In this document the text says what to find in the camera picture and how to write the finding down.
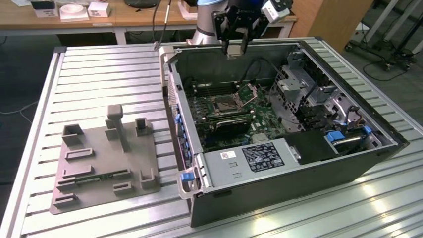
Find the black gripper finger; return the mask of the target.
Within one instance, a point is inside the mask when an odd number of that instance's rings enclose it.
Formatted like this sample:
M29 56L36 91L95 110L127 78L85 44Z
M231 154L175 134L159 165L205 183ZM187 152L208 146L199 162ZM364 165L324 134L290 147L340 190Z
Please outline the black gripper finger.
M260 38L266 28L267 28L267 17L266 16L259 16L256 19L247 19L244 22L244 36L242 39L242 44L240 44L240 51L242 54L246 53L248 43L254 40Z
M215 36L222 43L223 53L227 54L230 45L230 18L227 13L214 13L214 30Z

